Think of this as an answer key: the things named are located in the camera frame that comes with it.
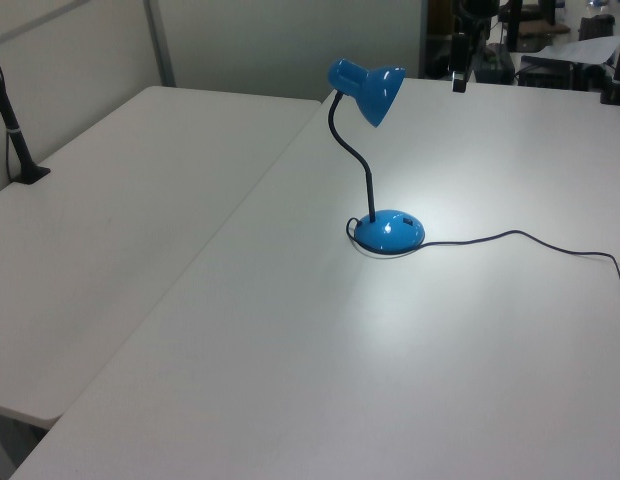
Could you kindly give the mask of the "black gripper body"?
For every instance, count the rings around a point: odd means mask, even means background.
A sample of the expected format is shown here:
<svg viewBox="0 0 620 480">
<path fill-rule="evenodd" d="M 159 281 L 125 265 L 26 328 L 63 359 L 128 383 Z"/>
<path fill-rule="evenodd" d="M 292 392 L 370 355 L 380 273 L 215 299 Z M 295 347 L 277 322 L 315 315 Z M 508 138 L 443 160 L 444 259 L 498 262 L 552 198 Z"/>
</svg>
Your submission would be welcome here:
<svg viewBox="0 0 620 480">
<path fill-rule="evenodd" d="M 467 69 L 468 36 L 464 33 L 455 33 L 451 40 L 450 71 L 462 73 Z"/>
</svg>

